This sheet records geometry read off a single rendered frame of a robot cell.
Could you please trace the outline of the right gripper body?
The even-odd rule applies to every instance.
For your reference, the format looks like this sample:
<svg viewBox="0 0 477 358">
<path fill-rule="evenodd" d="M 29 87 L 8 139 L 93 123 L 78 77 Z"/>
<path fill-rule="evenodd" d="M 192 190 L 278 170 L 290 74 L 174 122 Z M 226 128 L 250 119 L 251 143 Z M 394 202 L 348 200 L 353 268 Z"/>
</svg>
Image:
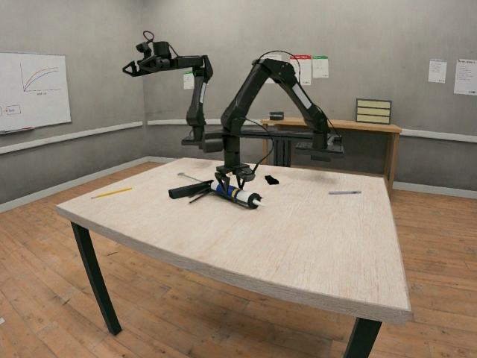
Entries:
<svg viewBox="0 0 477 358">
<path fill-rule="evenodd" d="M 147 43 L 146 43 L 146 44 L 147 44 Z M 148 44 L 147 44 L 147 46 L 148 46 Z M 148 46 L 148 50 L 147 50 L 146 52 L 144 52 L 144 58 L 143 58 L 143 60 L 137 60 L 137 65 L 139 65 L 139 63 L 141 63 L 142 61 L 144 61 L 144 60 L 146 60 L 147 58 L 149 58 L 149 57 L 151 56 L 151 52 L 152 52 L 152 50 L 151 50 L 151 49 L 149 48 L 149 46 Z M 157 59 L 157 56 L 156 56 L 156 59 Z M 161 63 L 160 61 L 161 61 L 160 59 L 157 59 L 157 68 L 158 68 L 157 70 L 158 70 L 158 71 L 160 71 L 160 70 L 162 69 L 162 68 L 161 68 L 162 63 Z M 143 66 L 150 68 L 150 67 L 151 67 L 150 61 L 148 61 L 147 63 L 143 64 Z M 158 67 L 158 66 L 159 66 L 159 67 Z M 139 70 L 138 70 L 138 72 L 137 72 L 137 68 L 136 68 L 137 77 L 138 77 L 138 76 L 142 76 L 142 75 L 148 75 L 148 74 L 151 74 L 151 73 L 153 73 L 153 72 L 149 72 L 149 71 L 146 71 L 146 70 L 140 69 L 140 68 L 139 68 Z"/>
</svg>

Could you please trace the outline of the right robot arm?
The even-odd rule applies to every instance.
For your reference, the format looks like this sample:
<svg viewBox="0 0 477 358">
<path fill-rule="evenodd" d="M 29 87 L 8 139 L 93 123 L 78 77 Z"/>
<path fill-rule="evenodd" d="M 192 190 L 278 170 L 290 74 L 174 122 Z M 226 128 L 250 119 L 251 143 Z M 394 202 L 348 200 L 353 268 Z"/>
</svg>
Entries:
<svg viewBox="0 0 477 358">
<path fill-rule="evenodd" d="M 146 42 L 136 45 L 139 53 L 144 53 L 148 50 Z M 160 59 L 162 66 L 161 71 L 171 71 L 183 68 L 192 68 L 193 76 L 195 77 L 195 87 L 192 96 L 192 102 L 187 110 L 186 122 L 192 126 L 193 136 L 188 136 L 182 139 L 182 142 L 202 142 L 202 133 L 205 131 L 204 125 L 206 121 L 203 113 L 203 99 L 205 95 L 206 85 L 213 76 L 213 69 L 209 62 L 208 56 L 201 55 L 197 57 L 172 57 L 169 49 L 169 44 L 166 41 L 153 43 L 154 55 Z M 179 59 L 180 58 L 180 59 Z M 203 66 L 204 60 L 204 67 Z M 170 61 L 170 62 L 169 62 Z M 170 67 L 170 68 L 169 68 Z M 201 76 L 202 74 L 202 76 Z M 198 77 L 197 77 L 198 76 Z"/>
</svg>

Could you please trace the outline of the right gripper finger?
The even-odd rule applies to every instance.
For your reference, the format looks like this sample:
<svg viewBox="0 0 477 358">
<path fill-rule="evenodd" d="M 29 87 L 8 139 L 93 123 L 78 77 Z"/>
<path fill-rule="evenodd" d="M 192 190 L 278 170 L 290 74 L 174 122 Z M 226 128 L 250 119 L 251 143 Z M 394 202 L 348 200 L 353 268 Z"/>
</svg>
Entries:
<svg viewBox="0 0 477 358">
<path fill-rule="evenodd" d="M 131 66 L 132 72 L 126 71 L 126 68 L 128 68 L 129 66 Z M 135 61 L 134 60 L 130 61 L 124 68 L 122 68 L 122 71 L 126 74 L 129 74 L 132 77 L 137 77 Z"/>
<path fill-rule="evenodd" d="M 143 66 L 143 64 L 147 63 L 148 61 L 150 61 L 150 63 L 151 63 L 151 67 L 150 67 L 150 68 Z M 158 70 L 157 70 L 157 59 L 156 59 L 156 55 L 150 56 L 150 57 L 147 58 L 146 60 L 142 61 L 142 62 L 139 64 L 139 68 L 140 68 L 140 69 L 147 70 L 147 71 L 149 71 L 149 72 L 153 72 L 153 73 L 158 72 Z"/>
</svg>

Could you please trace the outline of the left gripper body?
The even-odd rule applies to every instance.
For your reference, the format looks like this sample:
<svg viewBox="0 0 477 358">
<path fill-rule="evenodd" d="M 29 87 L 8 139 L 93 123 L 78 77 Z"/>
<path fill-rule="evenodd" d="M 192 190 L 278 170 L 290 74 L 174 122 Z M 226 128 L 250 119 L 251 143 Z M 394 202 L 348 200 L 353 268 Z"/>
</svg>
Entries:
<svg viewBox="0 0 477 358">
<path fill-rule="evenodd" d="M 253 175 L 255 172 L 250 168 L 250 165 L 240 163 L 240 151 L 236 154 L 234 151 L 224 151 L 224 165 L 216 166 L 215 175 L 224 177 L 226 174 L 232 172 L 232 175 L 238 175 L 241 171 L 245 172 L 245 175 Z"/>
</svg>

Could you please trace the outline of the white and blue sealant cartridge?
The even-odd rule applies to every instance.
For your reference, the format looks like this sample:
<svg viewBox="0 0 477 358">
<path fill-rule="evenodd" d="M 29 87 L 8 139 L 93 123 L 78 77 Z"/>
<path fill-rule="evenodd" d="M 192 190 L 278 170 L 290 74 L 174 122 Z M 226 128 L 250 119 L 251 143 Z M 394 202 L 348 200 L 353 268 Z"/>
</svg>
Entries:
<svg viewBox="0 0 477 358">
<path fill-rule="evenodd" d="M 217 180 L 214 180 L 214 181 L 212 182 L 212 184 L 211 184 L 211 189 L 214 189 L 215 191 L 218 191 L 218 192 L 223 193 L 223 190 L 222 190 L 222 188 L 221 188 L 221 186 L 220 186 L 220 184 L 218 183 Z M 237 199 L 239 199 L 239 200 L 241 200 L 241 201 L 245 201 L 245 202 L 247 202 L 248 197 L 249 197 L 251 194 L 252 194 L 251 192 L 245 191 L 245 190 L 243 190 L 243 189 L 239 189 L 239 188 L 237 188 L 237 187 L 235 187 L 235 186 L 231 186 L 231 185 L 229 185 L 229 189 L 228 189 L 228 193 L 227 193 L 227 195 L 229 195 L 229 196 L 231 196 L 231 197 L 234 197 L 234 198 L 237 198 Z M 237 202 L 237 201 L 235 201 L 235 202 Z M 242 204 L 242 203 L 240 203 L 240 202 L 237 202 L 237 203 Z M 266 205 L 264 205 L 264 204 L 260 203 L 259 201 L 257 201 L 257 198 L 254 198 L 254 199 L 253 199 L 253 204 L 259 205 L 259 206 L 262 206 L 262 207 L 266 207 Z M 242 204 L 242 205 L 248 207 L 248 205 L 245 205 L 245 204 Z"/>
</svg>

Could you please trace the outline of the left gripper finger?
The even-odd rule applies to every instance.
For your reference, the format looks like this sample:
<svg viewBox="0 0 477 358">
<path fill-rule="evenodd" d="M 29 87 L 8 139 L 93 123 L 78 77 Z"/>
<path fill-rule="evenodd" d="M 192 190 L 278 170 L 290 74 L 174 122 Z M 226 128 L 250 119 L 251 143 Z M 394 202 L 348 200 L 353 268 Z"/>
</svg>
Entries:
<svg viewBox="0 0 477 358">
<path fill-rule="evenodd" d="M 243 180 L 241 183 L 241 178 L 238 175 L 236 175 L 236 179 L 237 179 L 239 189 L 243 189 L 245 181 Z"/>
<path fill-rule="evenodd" d="M 215 178 L 216 178 L 216 180 L 219 182 L 219 184 L 220 184 L 220 186 L 221 186 L 221 188 L 222 188 L 222 190 L 223 190 L 223 193 L 224 193 L 225 195 L 227 195 L 228 189 L 229 189 L 229 185 L 230 185 L 230 177 L 227 177 L 227 176 L 220 177 L 220 176 L 215 175 Z M 224 185 L 223 185 L 222 180 L 223 180 L 223 182 L 224 182 L 225 188 L 224 188 Z"/>
</svg>

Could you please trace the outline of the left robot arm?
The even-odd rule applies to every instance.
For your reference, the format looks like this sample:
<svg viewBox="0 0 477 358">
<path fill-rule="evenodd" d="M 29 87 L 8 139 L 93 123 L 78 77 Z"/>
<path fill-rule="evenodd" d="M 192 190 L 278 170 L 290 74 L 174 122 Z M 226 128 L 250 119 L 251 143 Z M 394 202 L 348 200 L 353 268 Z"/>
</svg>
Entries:
<svg viewBox="0 0 477 358">
<path fill-rule="evenodd" d="M 251 65 L 254 66 L 257 60 L 253 60 Z M 265 58 L 257 62 L 251 70 L 252 72 L 244 82 L 235 100 L 231 101 L 232 104 L 226 110 L 225 115 L 227 116 L 224 113 L 221 116 L 223 129 L 202 133 L 204 154 L 222 152 L 222 150 L 234 151 L 236 154 L 237 151 L 240 151 L 240 136 L 237 135 L 241 134 L 241 127 L 247 119 L 246 115 L 250 106 L 269 78 L 285 90 L 302 113 L 303 121 L 313 130 L 312 143 L 299 142 L 296 149 L 343 154 L 343 146 L 327 144 L 328 133 L 330 132 L 328 120 L 301 87 L 295 76 L 294 67 L 290 63 Z"/>
</svg>

